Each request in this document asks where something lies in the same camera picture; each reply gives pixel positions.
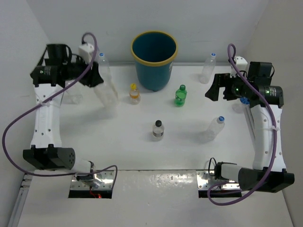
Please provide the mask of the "square clear bottle white cap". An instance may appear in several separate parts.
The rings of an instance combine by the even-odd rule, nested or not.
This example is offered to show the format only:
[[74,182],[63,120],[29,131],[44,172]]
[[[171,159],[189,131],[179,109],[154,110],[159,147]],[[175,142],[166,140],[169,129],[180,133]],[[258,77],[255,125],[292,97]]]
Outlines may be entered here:
[[117,106],[118,93],[112,81],[110,68],[108,66],[99,66],[98,71],[104,82],[93,88],[96,96],[104,107]]

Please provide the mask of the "clear bottle blue cap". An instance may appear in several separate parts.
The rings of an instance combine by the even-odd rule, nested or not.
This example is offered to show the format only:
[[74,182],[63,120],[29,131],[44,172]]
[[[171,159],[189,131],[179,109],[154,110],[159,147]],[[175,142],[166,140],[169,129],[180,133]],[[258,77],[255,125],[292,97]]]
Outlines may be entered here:
[[200,140],[202,143],[213,141],[225,126],[225,118],[223,116],[215,117],[208,128],[202,132]]

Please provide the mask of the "bottle with blue label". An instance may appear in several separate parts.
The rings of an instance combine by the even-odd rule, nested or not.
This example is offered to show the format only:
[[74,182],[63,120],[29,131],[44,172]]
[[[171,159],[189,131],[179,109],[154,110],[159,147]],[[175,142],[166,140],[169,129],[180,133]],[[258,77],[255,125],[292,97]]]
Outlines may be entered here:
[[246,108],[246,106],[248,106],[250,104],[249,99],[242,97],[239,99],[239,101],[237,103],[234,103],[232,105],[232,109],[235,113],[243,113],[244,109]]

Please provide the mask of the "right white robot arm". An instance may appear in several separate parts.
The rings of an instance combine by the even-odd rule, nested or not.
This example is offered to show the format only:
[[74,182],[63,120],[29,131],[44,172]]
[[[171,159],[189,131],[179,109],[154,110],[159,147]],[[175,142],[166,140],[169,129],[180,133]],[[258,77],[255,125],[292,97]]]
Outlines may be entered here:
[[272,63],[252,61],[246,78],[266,99],[271,112],[240,77],[231,77],[229,73],[216,73],[210,89],[205,94],[212,101],[217,101],[219,89],[223,87],[225,100],[247,98],[249,101],[244,107],[244,114],[255,150],[252,168],[226,162],[219,162],[214,168],[216,180],[233,180],[244,191],[251,190],[259,183],[272,157],[275,160],[270,173],[257,191],[276,193],[294,183],[294,174],[286,170],[281,146],[280,120],[284,105],[283,90],[279,86],[271,85],[273,73]]

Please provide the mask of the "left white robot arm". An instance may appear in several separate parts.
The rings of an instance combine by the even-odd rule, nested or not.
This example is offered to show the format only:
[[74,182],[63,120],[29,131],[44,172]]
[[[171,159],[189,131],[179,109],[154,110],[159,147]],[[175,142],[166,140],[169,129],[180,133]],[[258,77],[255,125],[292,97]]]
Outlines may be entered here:
[[67,81],[79,81],[88,87],[104,82],[93,60],[96,48],[83,43],[76,61],[71,60],[71,49],[65,44],[49,44],[45,51],[48,56],[43,56],[30,74],[38,107],[33,138],[30,148],[23,150],[23,159],[39,170],[91,173],[90,161],[77,157],[73,148],[62,146],[60,108]]

